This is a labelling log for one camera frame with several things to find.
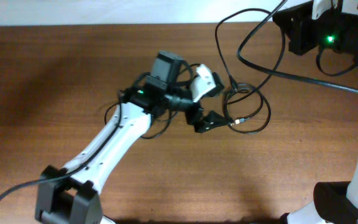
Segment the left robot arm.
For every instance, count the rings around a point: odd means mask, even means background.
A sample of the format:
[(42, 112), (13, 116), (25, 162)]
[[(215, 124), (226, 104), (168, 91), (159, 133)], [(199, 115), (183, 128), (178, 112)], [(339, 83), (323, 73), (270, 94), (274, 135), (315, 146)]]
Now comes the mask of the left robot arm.
[(145, 72), (119, 95), (112, 117), (74, 159), (61, 169), (48, 166), (47, 183), (37, 191), (35, 219), (40, 223), (112, 223), (101, 208), (100, 195), (110, 173), (128, 149), (166, 111), (183, 112), (187, 124), (203, 133), (229, 124), (211, 111), (203, 116), (200, 99), (224, 89), (219, 75), (204, 64), (189, 65), (171, 52), (160, 51)]

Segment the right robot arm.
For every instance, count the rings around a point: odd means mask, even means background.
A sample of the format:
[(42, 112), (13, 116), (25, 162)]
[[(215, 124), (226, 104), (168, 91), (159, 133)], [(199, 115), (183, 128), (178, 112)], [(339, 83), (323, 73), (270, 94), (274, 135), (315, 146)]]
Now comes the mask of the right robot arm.
[(283, 82), (287, 122), (274, 127), (281, 223), (339, 223), (358, 213), (358, 89), (319, 80)]

